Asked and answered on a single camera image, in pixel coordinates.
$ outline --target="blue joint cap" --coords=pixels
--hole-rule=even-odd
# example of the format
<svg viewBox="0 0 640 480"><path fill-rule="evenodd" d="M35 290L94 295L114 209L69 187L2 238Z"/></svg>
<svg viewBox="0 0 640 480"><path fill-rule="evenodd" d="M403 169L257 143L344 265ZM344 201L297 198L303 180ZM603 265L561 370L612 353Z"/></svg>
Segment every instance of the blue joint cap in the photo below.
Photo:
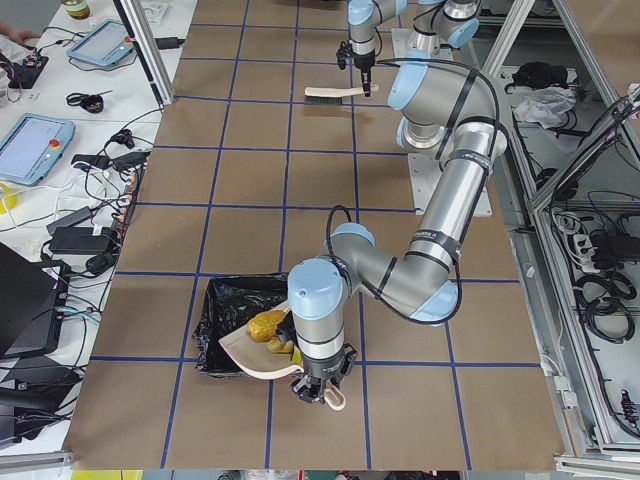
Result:
<svg viewBox="0 0 640 480"><path fill-rule="evenodd" d="M453 312L458 301L458 286L447 280L429 300L411 314L411 318L419 322L437 322Z"/></svg>
<svg viewBox="0 0 640 480"><path fill-rule="evenodd" d="M320 320L340 304L343 284L335 265L312 258L293 267L287 288L293 313L305 320Z"/></svg>
<svg viewBox="0 0 640 480"><path fill-rule="evenodd" d="M472 18L471 20L464 22L451 34L447 39L447 43L453 48L460 48L461 46L466 45L476 34L479 26L480 21L477 18Z"/></svg>
<svg viewBox="0 0 640 480"><path fill-rule="evenodd" d="M426 50L414 48L409 50L407 58L429 59L431 56ZM427 70L429 70L429 64L426 62L406 62L403 64L396 75L387 99L389 106L394 110L402 110L406 107L420 88Z"/></svg>
<svg viewBox="0 0 640 480"><path fill-rule="evenodd" d="M376 240L373 238L373 234L367 230L364 225L360 225L359 223L343 223L338 228L336 228L331 234L332 237L336 235L340 235L342 233L350 233L352 235L358 235L366 239L372 247L376 246Z"/></svg>
<svg viewBox="0 0 640 480"><path fill-rule="evenodd" d="M351 0L349 2L349 24L360 25L373 15L373 2L371 0Z"/></svg>
<svg viewBox="0 0 640 480"><path fill-rule="evenodd" d="M409 0L396 0L396 17L407 9Z"/></svg>
<svg viewBox="0 0 640 480"><path fill-rule="evenodd" d="M405 148L404 146L404 124L407 123L407 117L402 117L400 119L400 123L398 124L398 130L396 131L396 143L399 147Z"/></svg>

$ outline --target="person's hand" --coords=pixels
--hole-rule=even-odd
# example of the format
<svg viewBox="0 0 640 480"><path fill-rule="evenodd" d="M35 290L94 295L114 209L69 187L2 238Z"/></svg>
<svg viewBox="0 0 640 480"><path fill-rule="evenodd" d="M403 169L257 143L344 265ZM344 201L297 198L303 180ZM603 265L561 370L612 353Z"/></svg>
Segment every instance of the person's hand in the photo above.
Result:
<svg viewBox="0 0 640 480"><path fill-rule="evenodd" d="M9 37L9 40L17 43L21 47L27 47L27 44L25 43L27 40L30 38L40 38L40 35L32 32L31 30L12 29L7 37Z"/></svg>

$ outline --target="laptop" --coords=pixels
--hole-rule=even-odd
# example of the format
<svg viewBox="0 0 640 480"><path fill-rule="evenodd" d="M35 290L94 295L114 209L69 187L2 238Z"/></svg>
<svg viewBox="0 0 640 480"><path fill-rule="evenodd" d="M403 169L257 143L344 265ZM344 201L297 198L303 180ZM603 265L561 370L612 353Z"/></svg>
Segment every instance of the laptop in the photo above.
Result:
<svg viewBox="0 0 640 480"><path fill-rule="evenodd" d="M54 262L55 273L68 267ZM67 284L0 242L0 358L42 355L57 348L62 316L56 307Z"/></svg>

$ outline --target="power strip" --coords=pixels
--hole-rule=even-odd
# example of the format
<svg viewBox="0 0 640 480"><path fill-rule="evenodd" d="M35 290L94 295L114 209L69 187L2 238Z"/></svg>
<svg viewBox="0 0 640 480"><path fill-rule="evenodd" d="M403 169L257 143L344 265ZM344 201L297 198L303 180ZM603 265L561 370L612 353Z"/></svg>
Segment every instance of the power strip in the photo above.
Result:
<svg viewBox="0 0 640 480"><path fill-rule="evenodd" d="M574 233L573 247L575 255L578 257L578 262L582 266L581 268L584 273L600 272L600 270L596 268L593 258L596 254L596 248L591 243L591 239L588 235Z"/></svg>

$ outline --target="robotic arm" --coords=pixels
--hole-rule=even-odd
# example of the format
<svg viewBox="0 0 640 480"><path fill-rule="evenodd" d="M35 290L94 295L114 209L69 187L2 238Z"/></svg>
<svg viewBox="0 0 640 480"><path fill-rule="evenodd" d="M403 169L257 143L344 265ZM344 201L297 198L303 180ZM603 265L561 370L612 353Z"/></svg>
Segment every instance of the robotic arm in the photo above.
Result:
<svg viewBox="0 0 640 480"><path fill-rule="evenodd" d="M371 295L412 322L437 325L455 314L458 285L448 277L452 269L458 273L474 208L512 128L502 89L455 64L405 63L389 104L412 125L443 128L452 146L403 258L376 248L373 235L350 222L331 234L320 256L291 271L288 299L304 367L292 389L310 403L324 403L351 369L355 351L344 344L342 307L354 293ZM446 136L429 148L440 149Z"/></svg>
<svg viewBox="0 0 640 480"><path fill-rule="evenodd" d="M413 46L437 52L443 39L453 48L466 44L478 31L480 0L419 0L413 18Z"/></svg>
<svg viewBox="0 0 640 480"><path fill-rule="evenodd" d="M346 59L353 58L360 70L362 88L371 96L371 67L376 63L376 28L397 17L407 8L407 0L351 0L349 2L349 44L342 42L336 57L340 70L347 66Z"/></svg>
<svg viewBox="0 0 640 480"><path fill-rule="evenodd" d="M478 31L480 0L419 0L413 19L412 45L429 53L440 48L440 38L454 48L466 44ZM349 42L342 42L336 57L340 70L346 59L360 70L362 89L371 96L371 67L376 63L376 28L407 8L407 0L350 0Z"/></svg>

